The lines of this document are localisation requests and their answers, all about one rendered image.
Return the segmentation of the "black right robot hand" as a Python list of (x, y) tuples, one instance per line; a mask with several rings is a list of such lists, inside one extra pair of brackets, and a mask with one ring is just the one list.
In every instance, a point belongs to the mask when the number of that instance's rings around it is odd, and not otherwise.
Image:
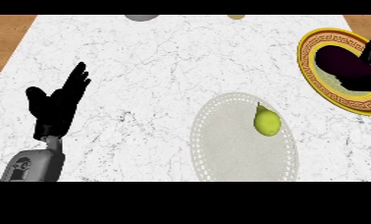
[(362, 63), (366, 73), (356, 77), (337, 77), (340, 85), (353, 91), (371, 91), (371, 41), (365, 45), (365, 49), (359, 56), (359, 63)]

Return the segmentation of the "dark purple eggplant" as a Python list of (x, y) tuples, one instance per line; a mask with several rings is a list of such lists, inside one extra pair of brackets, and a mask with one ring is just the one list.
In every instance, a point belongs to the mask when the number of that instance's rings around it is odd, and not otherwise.
[(315, 56), (315, 62), (322, 71), (343, 78), (371, 76), (371, 65), (344, 48), (326, 45)]

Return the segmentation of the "grey round object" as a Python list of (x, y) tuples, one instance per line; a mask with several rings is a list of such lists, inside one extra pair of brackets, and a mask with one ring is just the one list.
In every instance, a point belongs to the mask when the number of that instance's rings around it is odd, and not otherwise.
[(147, 22), (153, 20), (159, 15), (125, 15), (125, 17), (134, 22)]

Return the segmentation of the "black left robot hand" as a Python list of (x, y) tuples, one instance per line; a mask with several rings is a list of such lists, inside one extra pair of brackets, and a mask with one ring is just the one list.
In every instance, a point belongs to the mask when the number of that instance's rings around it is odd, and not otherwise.
[(85, 71), (85, 63), (75, 66), (61, 88), (51, 95), (35, 86), (26, 88), (29, 111), (36, 118), (33, 139), (47, 136), (61, 138), (69, 130), (76, 105), (91, 80)]

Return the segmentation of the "yellow-green pear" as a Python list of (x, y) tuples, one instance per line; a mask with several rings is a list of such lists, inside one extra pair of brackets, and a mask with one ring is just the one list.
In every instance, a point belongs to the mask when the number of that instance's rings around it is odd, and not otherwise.
[(278, 114), (267, 110), (262, 105), (257, 105), (256, 107), (253, 127), (266, 137), (275, 136), (281, 129), (281, 119)]

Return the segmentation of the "yellow patterned rim plate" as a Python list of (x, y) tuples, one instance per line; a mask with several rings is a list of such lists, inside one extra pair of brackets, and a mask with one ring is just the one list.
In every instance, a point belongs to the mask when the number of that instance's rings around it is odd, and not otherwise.
[(316, 66), (318, 50), (337, 46), (359, 56), (368, 39), (341, 28), (318, 28), (306, 33), (297, 46), (297, 63), (304, 79), (318, 94), (346, 111), (371, 116), (371, 91), (350, 91)]

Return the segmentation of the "pale oval placemat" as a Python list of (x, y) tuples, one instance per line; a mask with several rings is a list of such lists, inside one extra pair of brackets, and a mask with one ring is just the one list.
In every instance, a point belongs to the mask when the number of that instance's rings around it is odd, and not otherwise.
[(200, 181), (294, 181), (298, 153), (284, 119), (275, 136), (253, 127), (257, 106), (270, 104), (244, 92), (217, 95), (203, 105), (189, 133), (189, 151)]

